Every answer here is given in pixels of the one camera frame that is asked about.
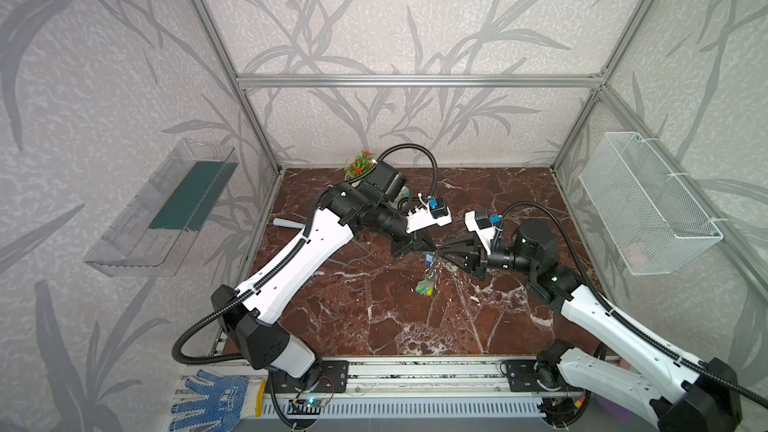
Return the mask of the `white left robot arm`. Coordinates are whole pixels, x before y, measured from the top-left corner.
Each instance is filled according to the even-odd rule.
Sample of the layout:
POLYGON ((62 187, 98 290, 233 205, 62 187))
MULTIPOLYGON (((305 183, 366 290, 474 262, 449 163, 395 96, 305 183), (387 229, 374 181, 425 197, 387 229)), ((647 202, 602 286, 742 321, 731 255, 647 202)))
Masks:
POLYGON ((213 293, 213 312, 181 334, 172 346, 172 358, 187 366, 244 360, 255 370, 285 373, 304 387, 315 384, 322 360, 279 325, 283 311, 317 269, 361 231, 389 239, 395 257, 436 251, 429 228, 451 222, 449 207, 436 194, 438 175, 437 161, 427 148, 402 143, 386 149, 358 176, 324 189, 301 230, 264 267, 238 286, 221 286, 213 293), (427 193, 418 196, 416 205, 406 211, 395 201, 407 178, 386 161, 401 150, 423 153, 432 169, 427 193), (216 356, 184 353, 186 343, 213 322, 236 345, 236 352, 216 356))

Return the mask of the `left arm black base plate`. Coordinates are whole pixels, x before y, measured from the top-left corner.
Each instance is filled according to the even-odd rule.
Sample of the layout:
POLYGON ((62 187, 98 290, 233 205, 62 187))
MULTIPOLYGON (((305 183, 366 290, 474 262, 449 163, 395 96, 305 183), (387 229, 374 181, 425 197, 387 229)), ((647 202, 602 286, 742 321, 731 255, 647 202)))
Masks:
POLYGON ((268 382, 277 394, 343 393, 350 378, 349 368, 350 362, 346 360, 323 360, 311 366, 301 378, 278 370, 272 372, 268 382))

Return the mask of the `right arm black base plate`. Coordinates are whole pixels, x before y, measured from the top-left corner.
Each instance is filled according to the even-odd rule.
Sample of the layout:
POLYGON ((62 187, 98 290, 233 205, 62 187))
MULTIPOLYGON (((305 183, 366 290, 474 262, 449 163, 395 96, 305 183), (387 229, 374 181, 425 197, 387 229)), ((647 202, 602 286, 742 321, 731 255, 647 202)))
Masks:
POLYGON ((501 363, 500 370, 506 377, 511 392, 540 394, 565 394, 574 396, 583 389, 565 382, 555 365, 540 365, 536 359, 512 359, 501 363))

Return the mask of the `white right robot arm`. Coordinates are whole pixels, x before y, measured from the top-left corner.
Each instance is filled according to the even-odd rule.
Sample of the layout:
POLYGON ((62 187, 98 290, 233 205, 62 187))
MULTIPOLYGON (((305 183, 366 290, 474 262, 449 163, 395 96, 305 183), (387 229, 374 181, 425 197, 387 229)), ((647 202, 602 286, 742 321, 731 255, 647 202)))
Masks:
POLYGON ((701 360, 609 302, 577 256, 573 267, 560 263, 559 245, 574 245, 553 212, 523 220, 509 245, 501 242, 504 218, 484 210, 466 213, 468 234, 440 246, 440 254, 476 277, 489 269, 524 274, 531 296, 631 366, 624 369, 557 340, 538 356, 544 387, 566 384, 595 393, 659 431, 733 431, 743 417, 742 399, 767 405, 766 398, 739 385, 734 369, 722 360, 701 360))

